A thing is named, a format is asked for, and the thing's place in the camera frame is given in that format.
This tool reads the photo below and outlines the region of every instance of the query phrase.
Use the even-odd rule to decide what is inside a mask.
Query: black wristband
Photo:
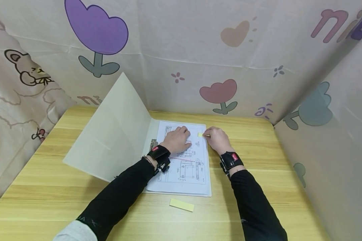
[[[244,165],[236,152],[225,152],[220,156],[221,168],[225,174],[229,174],[229,170],[236,166]]]
[[[157,169],[155,172],[155,175],[158,173],[158,170],[165,172],[169,168],[170,160],[170,152],[166,147],[163,147],[161,145],[157,145],[153,147],[152,150],[147,154],[148,156],[151,156],[153,159],[155,159],[158,162]]]

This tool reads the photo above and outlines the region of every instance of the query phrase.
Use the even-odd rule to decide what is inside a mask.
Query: wood grain surface
[[[67,110],[0,200],[0,241],[50,241],[77,218],[107,183],[62,163],[89,119],[93,107]],[[150,112],[155,119],[222,128],[246,168],[262,186],[293,241],[328,237],[298,177],[263,119]],[[140,195],[108,240],[244,240],[230,182],[209,148],[212,197]],[[171,198],[194,204],[194,212],[169,206]]]

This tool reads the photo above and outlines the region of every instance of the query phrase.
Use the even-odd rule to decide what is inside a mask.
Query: black long sleeve shirt
[[[105,241],[113,226],[127,213],[137,200],[155,171],[142,158],[122,172],[95,197],[77,218]],[[281,226],[262,188],[247,171],[241,170],[231,177],[246,241],[287,241]]]

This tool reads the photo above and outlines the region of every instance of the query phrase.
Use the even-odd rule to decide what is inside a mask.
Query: yellow sticky note
[[[176,208],[181,208],[182,210],[186,210],[186,211],[190,211],[190,212],[193,212],[193,210],[194,210],[194,205],[180,201],[180,200],[176,200],[173,198],[170,200],[169,205],[176,207]]]

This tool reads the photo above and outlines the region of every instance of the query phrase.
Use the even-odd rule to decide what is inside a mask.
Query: engineering diagram
[[[165,135],[175,130],[177,127],[165,126]],[[170,158],[170,167],[166,173],[160,172],[158,175],[158,182],[180,182],[180,183],[193,183],[193,184],[205,184],[205,168],[204,162],[200,160],[199,149],[200,144],[198,140],[194,140],[194,136],[197,137],[198,129],[188,129],[191,132],[190,140],[186,143],[193,143],[187,150],[172,154]]]

